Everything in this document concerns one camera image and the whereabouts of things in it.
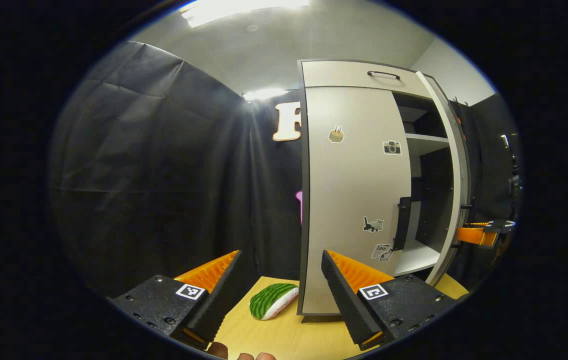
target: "wooden table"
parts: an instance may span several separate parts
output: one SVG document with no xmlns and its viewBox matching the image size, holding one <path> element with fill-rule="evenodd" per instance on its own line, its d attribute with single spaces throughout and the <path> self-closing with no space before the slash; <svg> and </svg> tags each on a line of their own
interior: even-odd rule
<svg viewBox="0 0 568 360">
<path fill-rule="evenodd" d="M 248 309 L 252 296 L 276 283 L 300 285 L 297 280 L 262 276 L 227 313 L 215 341 L 228 347 L 229 360 L 240 353 L 270 353 L 277 360 L 341 360 L 364 353 L 353 343 L 344 321 L 302 323 L 297 298 L 273 319 L 252 317 Z"/>
</svg>

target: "wall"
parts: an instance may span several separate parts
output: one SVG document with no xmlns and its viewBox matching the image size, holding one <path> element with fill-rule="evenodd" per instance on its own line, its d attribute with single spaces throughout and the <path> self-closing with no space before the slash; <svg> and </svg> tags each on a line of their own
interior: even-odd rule
<svg viewBox="0 0 568 360">
<path fill-rule="evenodd" d="M 460 103 L 467 102 L 469 106 L 496 92 L 474 64 L 437 36 L 411 69 L 431 75 L 449 100 L 457 97 Z"/>
</svg>

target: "finger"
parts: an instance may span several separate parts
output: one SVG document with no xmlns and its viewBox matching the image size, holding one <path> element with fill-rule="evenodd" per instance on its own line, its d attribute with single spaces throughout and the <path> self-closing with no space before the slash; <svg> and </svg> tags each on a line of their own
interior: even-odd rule
<svg viewBox="0 0 568 360">
<path fill-rule="evenodd" d="M 241 353 L 237 360 L 255 360 L 255 358 L 249 353 Z"/>
<path fill-rule="evenodd" d="M 206 352 L 213 356 L 217 356 L 218 358 L 229 358 L 229 348 L 227 348 L 227 346 L 225 344 L 222 344 L 221 342 L 211 342 Z"/>
<path fill-rule="evenodd" d="M 259 353 L 259 355 L 257 355 L 257 358 L 255 360 L 277 360 L 275 358 L 275 356 L 271 355 L 268 352 L 261 352 Z"/>
</svg>

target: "open cabinet door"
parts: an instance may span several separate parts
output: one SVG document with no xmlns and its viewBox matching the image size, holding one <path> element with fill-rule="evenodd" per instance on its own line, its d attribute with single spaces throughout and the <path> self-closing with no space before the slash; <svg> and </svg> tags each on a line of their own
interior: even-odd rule
<svg viewBox="0 0 568 360">
<path fill-rule="evenodd" d="M 373 79 L 367 73 L 397 70 L 354 61 L 305 60 L 298 61 L 298 70 L 303 208 L 297 312 L 336 315 L 339 310 L 321 269 L 324 250 L 389 275 L 402 255 L 411 166 L 390 88 L 398 80 Z M 412 76 L 402 74 L 399 84 L 422 86 Z"/>
</svg>

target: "white shelf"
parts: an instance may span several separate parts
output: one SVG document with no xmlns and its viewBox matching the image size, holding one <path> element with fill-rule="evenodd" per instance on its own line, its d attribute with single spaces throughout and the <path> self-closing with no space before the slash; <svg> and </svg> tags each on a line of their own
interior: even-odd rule
<svg viewBox="0 0 568 360">
<path fill-rule="evenodd" d="M 417 241 L 416 239 L 406 239 L 400 258 L 397 260 L 397 267 L 393 274 L 394 277 L 410 274 L 435 266 L 440 258 L 440 253 Z"/>
<path fill-rule="evenodd" d="M 419 157 L 449 147 L 449 139 L 446 137 L 407 133 L 406 142 L 411 157 Z"/>
</svg>

